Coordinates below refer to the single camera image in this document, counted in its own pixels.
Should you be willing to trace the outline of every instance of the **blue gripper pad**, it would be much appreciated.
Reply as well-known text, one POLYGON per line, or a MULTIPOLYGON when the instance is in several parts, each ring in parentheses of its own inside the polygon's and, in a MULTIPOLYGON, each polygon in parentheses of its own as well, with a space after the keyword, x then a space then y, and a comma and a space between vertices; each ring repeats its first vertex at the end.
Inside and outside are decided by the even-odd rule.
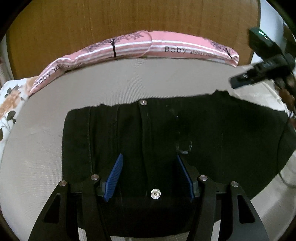
POLYGON ((123 167, 123 156, 122 154, 119 154, 113 168, 112 171, 106 181, 106 189, 105 189, 105 193, 104 193, 104 200, 107 202, 109 200, 109 198, 111 198, 114 194, 115 191, 115 187, 117 185, 121 170, 123 167))
POLYGON ((190 202, 192 202, 193 199, 199 196, 198 181, 197 179, 192 181, 179 155, 177 155, 176 170, 177 170, 178 181, 180 183, 180 186, 182 187, 182 190, 184 191, 185 196, 189 197, 190 202))

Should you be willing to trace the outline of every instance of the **black mechanical device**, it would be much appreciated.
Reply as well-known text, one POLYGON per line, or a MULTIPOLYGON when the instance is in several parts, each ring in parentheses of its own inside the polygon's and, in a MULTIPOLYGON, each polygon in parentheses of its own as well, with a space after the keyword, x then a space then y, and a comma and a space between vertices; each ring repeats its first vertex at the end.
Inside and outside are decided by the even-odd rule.
MULTIPOLYGON (((210 177, 200 175, 182 156, 174 162, 176 178, 181 193, 196 210, 187 240, 210 241, 214 226, 216 201, 221 202, 221 241, 268 241, 266 230, 242 187, 235 181, 216 183, 210 177)), ((60 181, 42 209, 31 232, 29 241, 65 240, 78 241, 76 199, 82 199, 83 224, 88 241, 111 241, 100 203, 112 198, 123 167, 119 155, 112 169, 92 175, 82 183, 60 181)))
POLYGON ((285 88, 296 96, 296 81, 292 73, 295 59, 289 53, 283 53, 281 48, 273 42, 261 29, 249 29, 249 46, 263 59, 252 69, 243 74, 231 77, 229 82, 233 89, 244 85, 253 85, 266 79, 273 79, 280 88, 285 88))

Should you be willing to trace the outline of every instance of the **floral bedsheet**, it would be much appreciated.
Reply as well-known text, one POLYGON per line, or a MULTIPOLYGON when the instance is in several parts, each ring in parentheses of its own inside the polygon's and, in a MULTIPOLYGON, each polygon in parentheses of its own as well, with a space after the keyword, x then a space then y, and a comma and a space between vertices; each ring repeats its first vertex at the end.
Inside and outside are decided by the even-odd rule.
POLYGON ((10 80, 0 90, 0 166, 4 146, 36 78, 10 80))

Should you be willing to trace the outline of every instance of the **tree print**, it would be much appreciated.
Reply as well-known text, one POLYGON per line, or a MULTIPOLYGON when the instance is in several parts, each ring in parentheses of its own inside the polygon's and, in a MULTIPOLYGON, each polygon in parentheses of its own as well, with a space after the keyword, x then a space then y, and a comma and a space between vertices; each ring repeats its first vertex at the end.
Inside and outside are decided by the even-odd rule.
POLYGON ((219 51, 221 51, 221 52, 225 52, 225 53, 227 53, 228 56, 232 59, 231 54, 230 54, 230 52, 232 51, 232 49, 228 49, 226 46, 224 46, 224 45, 222 45, 222 44, 219 44, 219 43, 217 43, 217 42, 215 42, 215 41, 213 41, 213 40, 206 39, 206 38, 204 38, 204 39, 207 40, 207 41, 209 41, 210 44, 211 44, 216 50, 219 50, 219 51))
POLYGON ((144 37, 140 33, 141 32, 135 32, 135 33, 132 33, 132 34, 126 34, 126 35, 121 35, 121 36, 118 36, 118 37, 115 37, 115 38, 106 39, 104 41, 89 45, 86 48, 84 48, 83 50, 86 51, 86 52, 91 52, 91 51, 94 51, 96 48, 98 48, 100 46, 103 46, 103 45, 106 45, 106 44, 111 44, 112 47, 113 47, 114 57, 116 57, 115 43, 120 42, 123 39, 125 39, 125 40, 130 40, 130 39, 136 40, 136 39, 138 39, 140 37, 144 37))

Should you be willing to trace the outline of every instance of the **silver snap button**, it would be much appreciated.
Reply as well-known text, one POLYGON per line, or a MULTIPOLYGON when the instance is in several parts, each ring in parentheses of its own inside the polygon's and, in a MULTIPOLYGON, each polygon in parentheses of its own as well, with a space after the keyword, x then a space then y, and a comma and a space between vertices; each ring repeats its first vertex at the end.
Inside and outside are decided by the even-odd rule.
POLYGON ((207 180, 207 176, 206 175, 200 175, 200 180, 206 181, 207 180))
POLYGON ((65 181, 65 180, 62 180, 62 181, 59 182, 59 185, 61 187, 66 186, 66 184, 67 184, 67 181, 65 181))
POLYGON ((147 105, 147 101, 146 100, 140 100, 139 101, 141 105, 147 105))
POLYGON ((152 191, 151 191, 151 197, 153 198, 153 199, 159 199, 160 198, 160 191, 159 191, 159 189, 157 189, 157 188, 155 188, 155 189, 153 189, 152 191))
POLYGON ((231 186, 237 188, 239 186, 239 184, 237 182, 232 181, 231 182, 231 186))
POLYGON ((91 179, 93 180, 93 181, 95 181, 95 180, 98 180, 100 177, 99 177, 99 175, 97 175, 97 174, 93 174, 92 176, 91 176, 91 179))

